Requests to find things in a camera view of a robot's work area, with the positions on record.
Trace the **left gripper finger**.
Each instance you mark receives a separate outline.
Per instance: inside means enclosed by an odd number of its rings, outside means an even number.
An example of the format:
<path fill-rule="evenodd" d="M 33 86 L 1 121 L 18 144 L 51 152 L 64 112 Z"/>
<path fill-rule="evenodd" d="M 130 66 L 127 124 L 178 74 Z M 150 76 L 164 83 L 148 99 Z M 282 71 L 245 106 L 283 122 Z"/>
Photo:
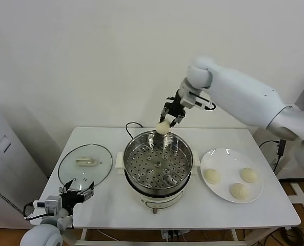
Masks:
<path fill-rule="evenodd" d="M 72 183 L 73 183 L 73 180 L 70 180 L 69 182 L 65 183 L 63 185 L 63 187 L 60 187 L 59 188 L 59 194 L 62 195 L 62 194 L 67 193 L 67 191 L 70 189 Z"/>
<path fill-rule="evenodd" d="M 83 201 L 86 201 L 88 199 L 90 199 L 93 195 L 94 195 L 94 181 L 89 185 L 88 188 L 86 188 L 85 190 L 81 191 L 81 196 L 83 198 Z"/>

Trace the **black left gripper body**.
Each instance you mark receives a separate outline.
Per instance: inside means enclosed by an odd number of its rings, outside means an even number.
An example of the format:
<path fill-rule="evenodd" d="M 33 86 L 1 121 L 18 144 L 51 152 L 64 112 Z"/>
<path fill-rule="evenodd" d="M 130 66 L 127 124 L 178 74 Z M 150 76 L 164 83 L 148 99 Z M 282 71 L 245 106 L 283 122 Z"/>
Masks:
<path fill-rule="evenodd" d="M 85 201 L 85 195 L 77 191 L 68 191 L 61 194 L 62 208 L 68 212 L 72 212 L 75 205 Z"/>

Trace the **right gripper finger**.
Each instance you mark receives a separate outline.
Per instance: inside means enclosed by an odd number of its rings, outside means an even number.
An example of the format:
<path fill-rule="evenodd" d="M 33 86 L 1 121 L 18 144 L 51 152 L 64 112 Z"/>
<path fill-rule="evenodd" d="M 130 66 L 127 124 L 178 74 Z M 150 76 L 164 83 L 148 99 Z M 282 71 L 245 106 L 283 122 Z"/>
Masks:
<path fill-rule="evenodd" d="M 165 104 L 164 104 L 164 107 L 163 107 L 163 109 L 162 109 L 162 111 L 161 111 L 161 114 L 160 114 L 160 120 L 159 120 L 159 122 L 163 122 L 164 120 L 165 120 L 165 118 L 166 118 L 166 115 L 169 113 L 169 111 L 170 111 L 170 106 L 171 106 L 171 103 L 170 102 L 166 102 Z"/>
<path fill-rule="evenodd" d="M 180 114 L 177 114 L 173 120 L 170 123 L 170 126 L 175 126 L 176 124 L 179 124 L 185 117 L 186 113 L 181 112 Z"/>

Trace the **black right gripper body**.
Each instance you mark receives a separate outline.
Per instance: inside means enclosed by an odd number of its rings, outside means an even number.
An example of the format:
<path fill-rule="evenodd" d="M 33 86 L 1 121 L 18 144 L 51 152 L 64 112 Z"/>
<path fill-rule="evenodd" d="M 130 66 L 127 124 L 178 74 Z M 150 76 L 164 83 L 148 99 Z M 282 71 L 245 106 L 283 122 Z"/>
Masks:
<path fill-rule="evenodd" d="M 171 102 L 166 102 L 167 113 L 170 115 L 185 115 L 185 107 L 180 104 L 181 97 L 179 95 L 179 90 L 177 90 L 175 96 L 167 97 L 167 100 Z"/>

